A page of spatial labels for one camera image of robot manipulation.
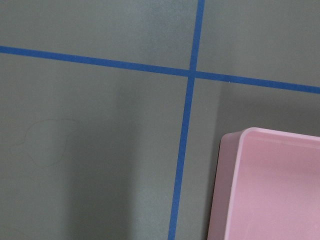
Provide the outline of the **pink plastic bin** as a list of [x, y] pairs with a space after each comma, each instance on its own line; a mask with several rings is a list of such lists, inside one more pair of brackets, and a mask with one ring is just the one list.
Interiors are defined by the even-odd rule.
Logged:
[[251, 127], [220, 141], [210, 240], [317, 240], [320, 139]]

